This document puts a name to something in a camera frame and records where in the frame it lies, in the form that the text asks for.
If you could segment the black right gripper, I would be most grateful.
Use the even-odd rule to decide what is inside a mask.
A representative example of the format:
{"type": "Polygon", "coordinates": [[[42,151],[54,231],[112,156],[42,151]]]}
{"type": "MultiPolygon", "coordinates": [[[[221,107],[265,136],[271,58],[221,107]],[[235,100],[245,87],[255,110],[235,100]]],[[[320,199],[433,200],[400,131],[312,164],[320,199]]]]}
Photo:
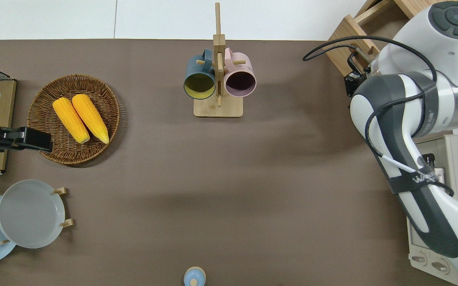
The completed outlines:
{"type": "Polygon", "coordinates": [[[355,66],[359,77],[367,78],[371,73],[371,59],[364,56],[355,56],[355,66]]]}

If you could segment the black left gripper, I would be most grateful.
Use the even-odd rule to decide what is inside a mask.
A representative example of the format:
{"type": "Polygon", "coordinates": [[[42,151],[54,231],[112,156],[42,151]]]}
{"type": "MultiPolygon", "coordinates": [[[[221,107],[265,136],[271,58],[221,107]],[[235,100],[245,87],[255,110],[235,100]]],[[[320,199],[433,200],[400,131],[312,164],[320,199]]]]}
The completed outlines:
{"type": "Polygon", "coordinates": [[[0,153],[6,150],[24,150],[23,144],[28,127],[5,128],[0,127],[0,153]]]}

